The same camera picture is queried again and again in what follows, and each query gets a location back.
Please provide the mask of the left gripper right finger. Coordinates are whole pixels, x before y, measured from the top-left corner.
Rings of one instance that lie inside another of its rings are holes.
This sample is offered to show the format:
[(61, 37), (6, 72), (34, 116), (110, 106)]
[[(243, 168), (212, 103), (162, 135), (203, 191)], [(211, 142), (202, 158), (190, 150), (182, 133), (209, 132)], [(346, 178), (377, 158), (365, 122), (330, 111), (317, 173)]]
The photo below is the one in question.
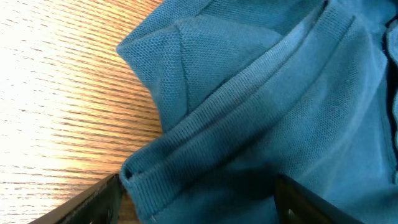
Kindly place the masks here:
[(275, 180), (274, 202), (280, 224), (363, 224), (286, 175)]

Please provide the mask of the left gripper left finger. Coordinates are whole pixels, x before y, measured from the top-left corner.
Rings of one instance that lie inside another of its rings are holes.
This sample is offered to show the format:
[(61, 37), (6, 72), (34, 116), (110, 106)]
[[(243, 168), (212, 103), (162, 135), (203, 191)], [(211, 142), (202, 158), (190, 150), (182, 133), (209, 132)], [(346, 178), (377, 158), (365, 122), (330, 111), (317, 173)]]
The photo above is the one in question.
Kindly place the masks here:
[(123, 198), (118, 174), (111, 174), (29, 224), (116, 224)]

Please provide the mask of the dark blue polo shirt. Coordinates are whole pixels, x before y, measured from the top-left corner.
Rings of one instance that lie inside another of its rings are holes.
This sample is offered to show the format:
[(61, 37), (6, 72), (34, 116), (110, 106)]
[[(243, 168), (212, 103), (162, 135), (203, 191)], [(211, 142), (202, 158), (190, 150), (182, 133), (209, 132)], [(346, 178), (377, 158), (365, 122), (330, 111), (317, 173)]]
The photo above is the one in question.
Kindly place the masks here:
[(121, 168), (142, 223), (277, 223), (278, 174), (397, 222), (396, 1), (164, 1), (116, 50), (163, 130)]

